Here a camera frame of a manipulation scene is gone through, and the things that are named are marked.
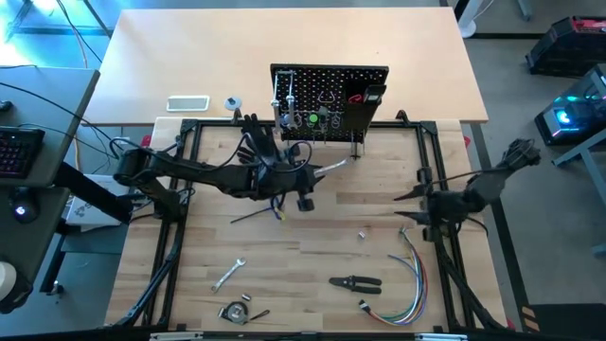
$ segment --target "keyboard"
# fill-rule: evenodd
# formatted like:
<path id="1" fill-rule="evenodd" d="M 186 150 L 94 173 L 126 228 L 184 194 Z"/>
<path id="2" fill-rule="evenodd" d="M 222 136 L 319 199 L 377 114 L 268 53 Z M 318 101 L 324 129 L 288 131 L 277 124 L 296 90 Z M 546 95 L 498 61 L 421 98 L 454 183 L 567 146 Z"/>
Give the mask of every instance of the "keyboard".
<path id="1" fill-rule="evenodd" d="M 40 129 L 0 127 L 0 178 L 26 178 L 44 136 Z"/>

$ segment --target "smartphone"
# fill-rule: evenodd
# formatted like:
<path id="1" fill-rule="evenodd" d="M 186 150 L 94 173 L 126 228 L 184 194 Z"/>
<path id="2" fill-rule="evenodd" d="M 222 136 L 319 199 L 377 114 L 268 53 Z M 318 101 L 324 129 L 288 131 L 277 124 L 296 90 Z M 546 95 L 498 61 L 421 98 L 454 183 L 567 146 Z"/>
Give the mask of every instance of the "smartphone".
<path id="1" fill-rule="evenodd" d="M 201 112 L 208 110 L 209 96 L 170 96 L 167 101 L 167 111 Z"/>

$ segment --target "wrench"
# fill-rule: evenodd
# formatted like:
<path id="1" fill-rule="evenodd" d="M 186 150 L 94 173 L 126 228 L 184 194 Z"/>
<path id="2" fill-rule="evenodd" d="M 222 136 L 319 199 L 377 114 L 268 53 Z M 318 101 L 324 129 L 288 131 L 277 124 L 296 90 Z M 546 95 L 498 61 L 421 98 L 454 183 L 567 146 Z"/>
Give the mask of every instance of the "wrench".
<path id="1" fill-rule="evenodd" d="M 221 279 L 219 279 L 219 281 L 217 283 L 215 283 L 215 285 L 213 285 L 212 288 L 210 288 L 210 290 L 213 293 L 217 293 L 219 291 L 219 288 L 221 288 L 223 283 L 231 276 L 231 274 L 236 272 L 236 269 L 243 266 L 244 264 L 246 264 L 246 258 L 244 258 L 244 257 L 238 258 L 236 260 L 236 263 L 234 264 L 234 266 L 232 266 L 231 269 L 229 269 L 229 271 L 227 271 L 227 273 L 225 275 L 223 275 L 223 277 Z"/>

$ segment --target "wooden workbench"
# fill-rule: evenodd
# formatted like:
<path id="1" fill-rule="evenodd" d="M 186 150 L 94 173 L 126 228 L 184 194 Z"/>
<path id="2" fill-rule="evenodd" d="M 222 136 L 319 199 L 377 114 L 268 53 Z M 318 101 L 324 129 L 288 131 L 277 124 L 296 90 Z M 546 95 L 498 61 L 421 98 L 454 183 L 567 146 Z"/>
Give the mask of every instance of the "wooden workbench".
<path id="1" fill-rule="evenodd" d="M 239 97 L 273 119 L 271 63 L 388 66 L 375 120 L 488 120 L 451 8 L 125 9 L 85 117 L 152 125 L 169 96 L 209 95 L 209 117 Z"/>
<path id="2" fill-rule="evenodd" d="M 180 125 L 181 118 L 159 118 L 151 146 L 161 149 L 170 145 Z M 447 175 L 469 171 L 458 121 L 441 121 L 438 128 Z M 204 128 L 198 160 L 222 163 L 240 137 L 237 128 Z M 431 148 L 429 153 L 433 160 Z M 328 165 L 348 155 L 347 143 L 315 143 L 312 163 Z M 296 196 L 288 195 L 284 222 L 266 212 L 230 224 L 267 203 L 234 199 L 215 188 L 196 185 L 170 325 L 187 323 L 189 330 L 249 332 L 429 332 L 435 325 L 446 326 L 434 247 L 422 240 L 421 227 L 393 213 L 418 209 L 418 201 L 394 203 L 392 199 L 417 183 L 419 162 L 414 131 L 370 130 L 365 155 L 315 187 L 310 196 L 315 202 L 314 211 L 299 212 Z M 463 188 L 465 181 L 457 179 L 451 188 Z M 107 323 L 122 317 L 148 284 L 159 225 L 152 218 L 131 225 Z M 430 282 L 424 315 L 412 326 L 398 329 L 370 318 L 359 309 L 358 301 L 364 298 L 378 313 L 403 311 L 410 304 L 415 294 L 414 277 L 387 257 L 405 254 L 398 238 L 402 226 L 410 227 L 409 236 L 421 254 Z M 360 230 L 367 235 L 362 242 L 357 237 Z M 505 323 L 484 230 L 465 223 L 459 239 L 470 285 L 493 316 Z M 246 257 L 248 262 L 213 295 L 210 287 L 239 257 Z M 349 275 L 381 278 L 383 293 L 362 295 L 328 284 L 330 277 Z M 163 286 L 156 300 L 155 317 L 164 292 Z M 454 292 L 457 316 L 462 321 L 460 296 Z M 251 314 L 265 309 L 271 313 L 245 326 L 218 318 L 220 308 L 240 300 L 242 293 L 253 297 Z"/>

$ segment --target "light wooden tabletop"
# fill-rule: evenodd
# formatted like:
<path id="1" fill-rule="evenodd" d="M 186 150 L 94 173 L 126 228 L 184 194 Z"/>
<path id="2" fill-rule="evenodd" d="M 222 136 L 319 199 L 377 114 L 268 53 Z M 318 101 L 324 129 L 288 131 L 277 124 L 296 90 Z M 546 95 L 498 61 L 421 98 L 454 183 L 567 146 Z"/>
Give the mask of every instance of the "light wooden tabletop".
<path id="1" fill-rule="evenodd" d="M 271 63 L 388 66 L 376 120 L 488 120 L 451 8 L 125 9 L 85 117 L 152 125 L 169 96 L 208 95 L 204 115 L 239 97 L 271 119 Z"/>
<path id="2" fill-rule="evenodd" d="M 181 118 L 158 118 L 151 146 L 161 149 L 170 145 L 180 125 Z M 438 128 L 447 175 L 469 171 L 459 123 L 442 121 Z M 240 136 L 236 128 L 204 128 L 198 160 L 215 165 L 222 163 L 233 152 Z M 433 160 L 431 148 L 429 153 Z M 347 143 L 326 146 L 315 143 L 312 163 L 328 165 L 347 155 Z M 187 323 L 188 330 L 249 332 L 429 332 L 435 325 L 446 326 L 434 247 L 422 240 L 421 227 L 393 213 L 419 209 L 419 202 L 415 200 L 392 201 L 416 184 L 419 166 L 414 131 L 371 129 L 365 155 L 331 173 L 315 187 L 310 196 L 315 201 L 315 210 L 299 212 L 296 196 L 290 194 L 285 207 L 287 220 L 283 222 L 266 212 L 230 224 L 231 220 L 267 203 L 234 199 L 215 188 L 196 185 L 187 218 L 170 325 Z M 463 188 L 465 181 L 464 178 L 454 180 L 451 188 Z M 152 218 L 131 225 L 107 323 L 122 317 L 148 284 L 159 225 Z M 402 226 L 410 228 L 409 236 L 425 263 L 429 297 L 424 315 L 413 325 L 398 329 L 372 319 L 360 310 L 358 301 L 364 298 L 374 311 L 387 314 L 403 311 L 413 299 L 414 276 L 402 264 L 387 257 L 387 254 L 405 255 L 398 238 Z M 361 230 L 366 233 L 364 241 L 357 237 Z M 471 287 L 493 316 L 505 323 L 484 230 L 465 223 L 459 239 Z M 246 257 L 248 262 L 213 295 L 210 287 L 239 257 Z M 330 277 L 349 275 L 382 279 L 383 293 L 379 296 L 356 294 L 328 283 Z M 156 300 L 156 317 L 164 292 L 162 286 Z M 253 297 L 249 304 L 251 314 L 265 309 L 271 312 L 245 326 L 217 317 L 221 307 L 240 300 L 243 293 Z M 454 294 L 454 305 L 462 321 L 458 294 Z"/>

